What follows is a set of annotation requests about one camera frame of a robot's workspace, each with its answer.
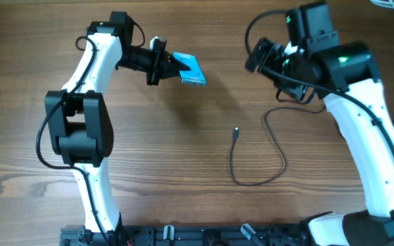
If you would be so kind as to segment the blue screen smartphone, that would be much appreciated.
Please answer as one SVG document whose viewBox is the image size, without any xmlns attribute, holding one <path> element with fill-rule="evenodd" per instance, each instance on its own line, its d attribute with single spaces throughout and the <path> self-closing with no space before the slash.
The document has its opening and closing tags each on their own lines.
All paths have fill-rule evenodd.
<svg viewBox="0 0 394 246">
<path fill-rule="evenodd" d="M 207 84 L 207 80 L 205 79 L 195 56 L 178 52 L 173 52 L 172 55 L 173 58 L 189 67 L 189 70 L 184 70 L 182 68 L 179 70 L 179 76 L 183 84 L 201 86 L 205 86 Z"/>
</svg>

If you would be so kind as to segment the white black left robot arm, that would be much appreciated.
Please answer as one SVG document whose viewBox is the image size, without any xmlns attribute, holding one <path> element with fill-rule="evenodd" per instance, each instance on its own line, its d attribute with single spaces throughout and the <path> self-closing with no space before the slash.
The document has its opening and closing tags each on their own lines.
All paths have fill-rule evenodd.
<svg viewBox="0 0 394 246">
<path fill-rule="evenodd" d="M 122 217 L 111 194 L 108 158 L 114 145 L 114 130 L 104 94 L 112 72 L 120 67 L 146 74 L 148 85 L 179 77 L 183 83 L 205 84 L 193 55 L 166 51 L 166 41 L 155 37 L 149 48 L 132 44 L 137 23 L 126 12 L 112 12 L 106 22 L 93 21 L 82 39 L 83 56 L 71 79 L 44 99 L 46 117 L 36 137 L 40 161 L 41 138 L 49 130 L 51 147 L 61 156 L 61 170 L 70 170 L 77 180 L 85 209 L 83 226 L 63 229 L 60 245 L 131 245 Z"/>
</svg>

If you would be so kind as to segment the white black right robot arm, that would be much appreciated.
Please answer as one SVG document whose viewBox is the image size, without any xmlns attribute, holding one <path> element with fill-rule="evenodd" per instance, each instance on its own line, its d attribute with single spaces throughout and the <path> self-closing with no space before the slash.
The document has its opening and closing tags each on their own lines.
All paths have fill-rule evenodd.
<svg viewBox="0 0 394 246">
<path fill-rule="evenodd" d="M 339 42 L 325 1 L 284 15 L 289 45 L 260 39 L 246 48 L 246 68 L 270 78 L 297 103 L 315 90 L 350 149 L 365 194 L 363 211 L 306 220 L 309 242 L 394 245 L 394 127 L 371 50 L 362 42 Z"/>
</svg>

